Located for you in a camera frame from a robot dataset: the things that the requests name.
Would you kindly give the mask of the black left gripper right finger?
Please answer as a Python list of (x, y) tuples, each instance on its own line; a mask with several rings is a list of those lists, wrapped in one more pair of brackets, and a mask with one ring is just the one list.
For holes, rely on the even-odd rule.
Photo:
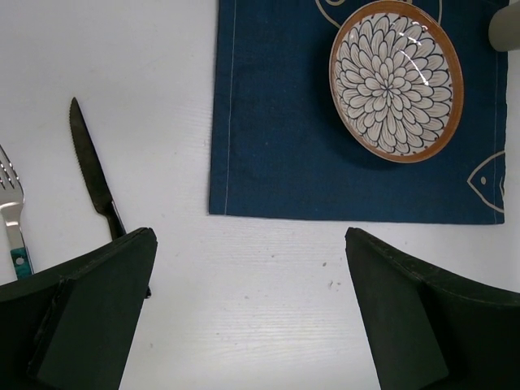
[(517, 389), (519, 295), (356, 227), (346, 256), (382, 389)]

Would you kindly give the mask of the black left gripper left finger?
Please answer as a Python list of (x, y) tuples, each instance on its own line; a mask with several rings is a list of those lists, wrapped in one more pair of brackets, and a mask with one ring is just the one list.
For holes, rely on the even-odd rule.
[(117, 389), (158, 242), (141, 227), (1, 287), (3, 389)]

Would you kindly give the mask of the dark blue cloth napkin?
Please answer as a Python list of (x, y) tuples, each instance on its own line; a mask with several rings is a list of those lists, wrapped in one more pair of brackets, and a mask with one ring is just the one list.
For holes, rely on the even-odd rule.
[(503, 1), (420, 1), (461, 63), (452, 140), (424, 162), (363, 148), (328, 81), (338, 27), (358, 1), (222, 1), (209, 212), (257, 218), (501, 224), (505, 220), (508, 56), (488, 40)]

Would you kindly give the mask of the floral plate with orange rim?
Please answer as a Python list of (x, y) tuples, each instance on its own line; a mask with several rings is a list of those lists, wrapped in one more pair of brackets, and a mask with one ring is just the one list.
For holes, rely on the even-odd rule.
[(339, 28), (328, 65), (342, 124), (372, 154), (419, 163), (438, 154), (462, 117), (457, 52), (440, 24), (402, 1), (374, 1)]

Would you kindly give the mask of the beige paper cup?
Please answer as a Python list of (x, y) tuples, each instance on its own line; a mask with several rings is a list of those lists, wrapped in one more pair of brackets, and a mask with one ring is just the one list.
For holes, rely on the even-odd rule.
[(512, 1), (498, 10), (491, 19), (488, 39), (498, 52), (518, 50), (520, 46), (520, 3)]

